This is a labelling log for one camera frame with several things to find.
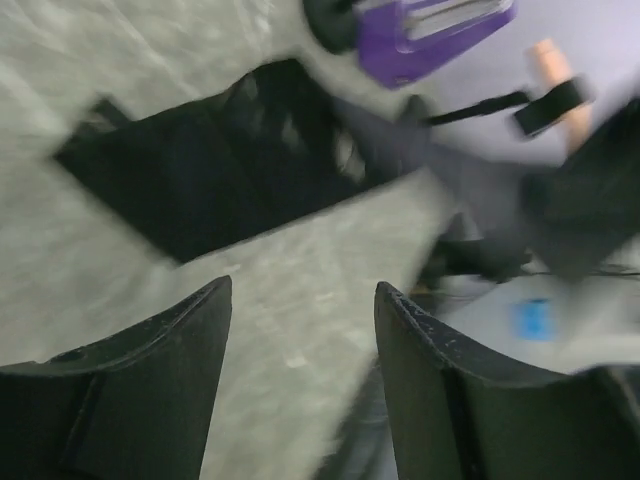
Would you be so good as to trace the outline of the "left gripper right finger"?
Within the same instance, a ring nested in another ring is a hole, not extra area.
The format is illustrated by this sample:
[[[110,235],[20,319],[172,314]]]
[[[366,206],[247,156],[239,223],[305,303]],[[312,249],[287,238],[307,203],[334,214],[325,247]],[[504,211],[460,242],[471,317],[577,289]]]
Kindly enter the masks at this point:
[[[374,323],[402,479],[635,479],[639,369],[564,375],[427,314],[392,285]]]

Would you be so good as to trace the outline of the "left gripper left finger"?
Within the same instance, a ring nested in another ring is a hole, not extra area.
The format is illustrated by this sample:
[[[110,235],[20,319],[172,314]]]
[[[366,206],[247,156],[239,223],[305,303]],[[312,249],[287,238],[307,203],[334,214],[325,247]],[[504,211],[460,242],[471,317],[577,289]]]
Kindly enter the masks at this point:
[[[196,479],[232,312],[217,278],[44,363],[1,370],[5,479]]]

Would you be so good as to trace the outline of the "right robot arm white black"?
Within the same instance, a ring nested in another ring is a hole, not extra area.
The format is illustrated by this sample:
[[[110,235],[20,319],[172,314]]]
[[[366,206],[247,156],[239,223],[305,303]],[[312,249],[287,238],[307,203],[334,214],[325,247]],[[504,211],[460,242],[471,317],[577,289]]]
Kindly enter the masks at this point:
[[[532,258],[568,284],[592,275],[639,232],[639,110],[630,101],[559,166],[490,161],[433,140],[436,118],[412,97],[397,122],[340,100],[335,108],[370,177],[428,169],[459,204],[416,279],[407,323],[378,322],[385,380],[411,371],[458,369],[491,380],[551,382],[556,372],[510,359],[434,316],[442,281],[476,276],[502,285]]]

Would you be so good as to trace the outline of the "black trash bag roll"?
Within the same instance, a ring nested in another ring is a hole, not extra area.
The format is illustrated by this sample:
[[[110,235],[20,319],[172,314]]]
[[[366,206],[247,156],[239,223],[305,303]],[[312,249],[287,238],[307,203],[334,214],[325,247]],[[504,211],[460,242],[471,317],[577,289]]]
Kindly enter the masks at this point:
[[[414,172],[420,135],[332,95],[288,58],[140,120],[102,101],[55,160],[187,263]]]

